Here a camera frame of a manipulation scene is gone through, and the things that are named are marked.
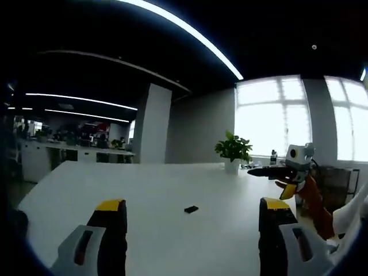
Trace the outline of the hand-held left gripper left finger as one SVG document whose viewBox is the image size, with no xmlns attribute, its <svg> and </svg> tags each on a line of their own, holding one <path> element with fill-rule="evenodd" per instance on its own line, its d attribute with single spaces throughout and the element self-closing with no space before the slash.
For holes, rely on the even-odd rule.
<svg viewBox="0 0 368 276">
<path fill-rule="evenodd" d="M 101 202 L 86 225 L 60 244 L 53 275 L 125 275 L 128 244 L 126 200 Z"/>
</svg>

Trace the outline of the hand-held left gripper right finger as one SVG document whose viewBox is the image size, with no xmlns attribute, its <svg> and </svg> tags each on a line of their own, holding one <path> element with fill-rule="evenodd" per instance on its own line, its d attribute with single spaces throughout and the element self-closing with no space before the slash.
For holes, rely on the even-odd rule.
<svg viewBox="0 0 368 276">
<path fill-rule="evenodd" d="M 260 275 L 328 275 L 334 267 L 332 247 L 281 200 L 260 199 L 259 234 Z"/>
</svg>

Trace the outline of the person's right hand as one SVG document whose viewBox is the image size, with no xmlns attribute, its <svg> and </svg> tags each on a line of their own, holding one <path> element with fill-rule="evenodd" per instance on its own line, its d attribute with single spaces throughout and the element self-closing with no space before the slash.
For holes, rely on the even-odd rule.
<svg viewBox="0 0 368 276">
<path fill-rule="evenodd" d="M 275 184 L 278 186 L 279 182 L 281 181 L 276 180 Z M 305 180 L 302 182 L 302 189 L 296 194 L 300 195 L 301 198 L 304 200 L 313 200 L 315 198 L 317 199 L 320 198 L 320 194 L 319 194 L 316 182 L 311 176 L 307 176 L 305 178 Z"/>
</svg>

